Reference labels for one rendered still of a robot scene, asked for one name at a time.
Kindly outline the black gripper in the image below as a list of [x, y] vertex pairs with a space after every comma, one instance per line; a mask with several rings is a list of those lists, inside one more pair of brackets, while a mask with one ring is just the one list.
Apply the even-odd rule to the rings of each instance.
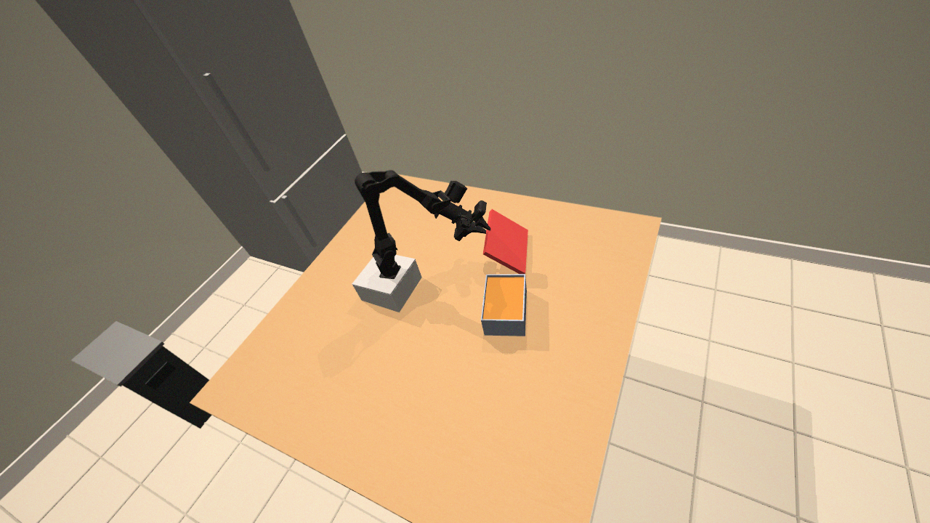
[[[471, 228], [471, 232], [469, 232], [469, 234], [471, 234], [472, 232], [478, 232], [478, 234], [486, 234], [486, 230], [490, 230], [490, 227], [488, 223], [486, 223], [486, 221], [484, 220], [485, 212], [486, 212], [486, 202], [484, 200], [480, 200], [477, 203], [477, 205], [474, 207], [474, 213], [472, 213], [472, 211], [465, 211], [464, 209], [462, 209], [462, 205], [456, 206], [456, 212], [454, 214], [454, 217], [452, 217], [450, 220], [452, 221], [451, 223], [455, 223], [455, 221], [458, 221], [459, 219], [458, 215], [469, 216], [472, 218], [471, 221], [469, 221], [469, 224], [471, 225], [469, 226], [469, 228]], [[456, 228], [454, 232], [454, 238], [458, 241], [461, 241], [461, 239], [463, 238], [463, 236], [456, 235]]]

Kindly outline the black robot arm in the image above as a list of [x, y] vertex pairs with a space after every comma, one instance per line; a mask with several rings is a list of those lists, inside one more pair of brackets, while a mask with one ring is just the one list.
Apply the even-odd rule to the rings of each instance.
[[[378, 182], [378, 183], [377, 183]], [[434, 214], [435, 219], [442, 215], [448, 219], [454, 217], [456, 205], [461, 202], [467, 187], [457, 181], [450, 181], [446, 191], [423, 191], [413, 183], [400, 177], [395, 171], [375, 171], [370, 173], [361, 173], [355, 178], [355, 186], [361, 192], [365, 204], [368, 206], [370, 221], [375, 232], [375, 248], [372, 256], [376, 260], [376, 266], [381, 271], [381, 278], [395, 279], [401, 266], [395, 261], [397, 247], [395, 239], [391, 234], [387, 234], [384, 218], [379, 205], [381, 193], [396, 187], [400, 191], [407, 193], [410, 198], [414, 198], [421, 203], [429, 213]], [[440, 200], [440, 199], [442, 200]], [[451, 203], [453, 202], [453, 203]], [[467, 236], [471, 232], [469, 221], [471, 217], [458, 215], [456, 223], [456, 235]]]

